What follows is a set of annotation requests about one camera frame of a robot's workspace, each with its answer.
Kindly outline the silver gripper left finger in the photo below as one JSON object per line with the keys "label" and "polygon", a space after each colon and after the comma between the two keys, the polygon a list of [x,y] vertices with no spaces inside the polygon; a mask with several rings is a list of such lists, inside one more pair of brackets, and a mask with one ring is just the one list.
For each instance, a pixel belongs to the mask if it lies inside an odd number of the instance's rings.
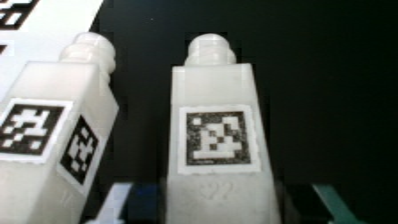
{"label": "silver gripper left finger", "polygon": [[131,186],[131,182],[112,184],[96,218],[87,221],[87,224],[124,224],[124,220],[121,219],[121,212]]}

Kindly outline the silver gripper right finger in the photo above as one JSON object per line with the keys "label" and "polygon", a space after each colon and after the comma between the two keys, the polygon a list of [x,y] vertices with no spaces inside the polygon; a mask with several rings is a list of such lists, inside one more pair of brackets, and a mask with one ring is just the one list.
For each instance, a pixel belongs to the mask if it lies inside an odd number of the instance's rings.
{"label": "silver gripper right finger", "polygon": [[314,184],[313,189],[320,197],[320,201],[323,203],[329,214],[332,216],[332,219],[327,221],[327,224],[368,224],[368,222],[357,218],[348,208],[348,205],[341,199],[336,188],[327,184]]}

